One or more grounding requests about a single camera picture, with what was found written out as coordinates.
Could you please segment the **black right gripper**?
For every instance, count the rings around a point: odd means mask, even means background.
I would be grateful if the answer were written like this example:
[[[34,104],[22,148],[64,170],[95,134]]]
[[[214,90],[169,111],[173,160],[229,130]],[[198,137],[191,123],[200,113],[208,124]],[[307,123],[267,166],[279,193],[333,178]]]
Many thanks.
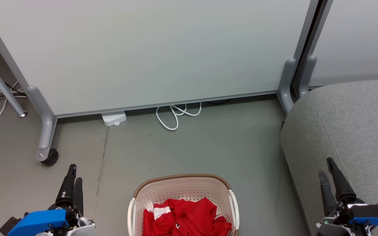
[[[348,216],[349,205],[367,205],[356,197],[355,191],[347,178],[339,169],[334,159],[328,157],[327,167],[332,175],[335,186],[335,198],[327,175],[319,171],[320,189],[324,209],[324,218],[317,223],[317,236],[372,236],[376,226],[350,223]]]

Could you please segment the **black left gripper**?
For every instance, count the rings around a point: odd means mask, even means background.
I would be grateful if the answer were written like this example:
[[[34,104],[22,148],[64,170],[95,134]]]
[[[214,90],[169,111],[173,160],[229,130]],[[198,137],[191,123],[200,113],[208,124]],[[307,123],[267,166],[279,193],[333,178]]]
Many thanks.
[[[61,184],[55,203],[48,210],[66,210],[68,226],[53,227],[45,231],[45,236],[96,236],[95,222],[85,218],[83,203],[83,180],[76,178],[76,164],[71,164]]]

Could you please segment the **red basketball jersey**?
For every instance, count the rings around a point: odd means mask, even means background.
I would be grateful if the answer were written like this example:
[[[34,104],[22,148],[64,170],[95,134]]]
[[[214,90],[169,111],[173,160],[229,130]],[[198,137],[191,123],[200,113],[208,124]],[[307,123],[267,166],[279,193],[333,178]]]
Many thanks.
[[[232,224],[207,198],[149,203],[143,212],[142,236],[228,236],[231,230]]]

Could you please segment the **grey fabric sofa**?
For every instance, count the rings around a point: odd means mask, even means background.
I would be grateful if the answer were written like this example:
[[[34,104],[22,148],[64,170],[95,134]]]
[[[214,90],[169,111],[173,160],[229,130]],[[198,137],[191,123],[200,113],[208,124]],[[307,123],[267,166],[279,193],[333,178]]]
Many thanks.
[[[324,217],[320,171],[335,190],[329,157],[358,198],[378,203],[378,80],[309,91],[288,113],[281,144],[311,236]]]

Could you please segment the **grey partition leg with caster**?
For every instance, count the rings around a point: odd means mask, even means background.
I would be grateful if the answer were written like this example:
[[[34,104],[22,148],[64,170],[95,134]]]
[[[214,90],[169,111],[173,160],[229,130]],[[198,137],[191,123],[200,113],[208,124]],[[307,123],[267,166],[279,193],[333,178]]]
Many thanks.
[[[59,157],[57,149],[51,148],[57,117],[52,112],[38,87],[29,85],[26,88],[26,94],[40,114],[42,121],[36,160],[45,166],[53,166]]]

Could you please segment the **white power strip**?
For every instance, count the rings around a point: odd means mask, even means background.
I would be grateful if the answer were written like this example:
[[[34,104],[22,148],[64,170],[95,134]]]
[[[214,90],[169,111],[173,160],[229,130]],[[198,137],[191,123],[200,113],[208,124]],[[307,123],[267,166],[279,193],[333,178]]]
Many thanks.
[[[122,122],[127,120],[127,116],[124,111],[102,113],[101,116],[107,127],[111,127],[113,125],[117,127]]]

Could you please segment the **cream perforated laundry basket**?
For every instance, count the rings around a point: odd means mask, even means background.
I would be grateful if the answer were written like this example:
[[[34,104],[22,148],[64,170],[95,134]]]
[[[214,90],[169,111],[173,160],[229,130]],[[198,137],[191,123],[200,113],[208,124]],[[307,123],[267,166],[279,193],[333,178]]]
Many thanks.
[[[239,236],[240,213],[230,184],[220,176],[202,173],[164,176],[142,183],[135,190],[128,206],[128,235],[142,236],[143,211],[149,203],[163,203],[168,199],[195,202],[202,198],[214,203],[232,224],[228,236]]]

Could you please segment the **narrow white partition panel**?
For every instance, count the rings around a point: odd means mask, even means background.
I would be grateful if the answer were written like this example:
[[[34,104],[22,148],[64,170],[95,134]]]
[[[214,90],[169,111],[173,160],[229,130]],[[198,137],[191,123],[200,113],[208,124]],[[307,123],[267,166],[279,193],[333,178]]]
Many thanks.
[[[311,87],[378,79],[378,0],[333,0],[313,55]]]

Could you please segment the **wide white partition panel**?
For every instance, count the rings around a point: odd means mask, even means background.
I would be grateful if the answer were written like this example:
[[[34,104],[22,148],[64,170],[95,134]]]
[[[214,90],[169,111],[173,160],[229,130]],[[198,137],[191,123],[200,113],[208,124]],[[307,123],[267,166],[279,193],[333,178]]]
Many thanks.
[[[311,0],[0,0],[0,39],[54,115],[273,92]]]

